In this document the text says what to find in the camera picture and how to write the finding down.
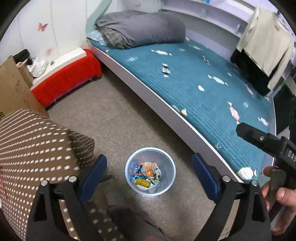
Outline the person's right hand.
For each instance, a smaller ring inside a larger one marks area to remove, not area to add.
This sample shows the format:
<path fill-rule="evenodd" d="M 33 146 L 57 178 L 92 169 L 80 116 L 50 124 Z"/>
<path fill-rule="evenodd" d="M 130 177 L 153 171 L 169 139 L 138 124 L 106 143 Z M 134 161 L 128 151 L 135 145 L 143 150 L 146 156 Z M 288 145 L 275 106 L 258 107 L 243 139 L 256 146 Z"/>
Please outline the person's right hand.
<path fill-rule="evenodd" d="M 262 195 L 273 221 L 272 234 L 285 234 L 295 219 L 295 190 L 289 189 L 287 173 L 276 167 L 266 167 L 264 175 L 270 177 L 262 188 Z"/>

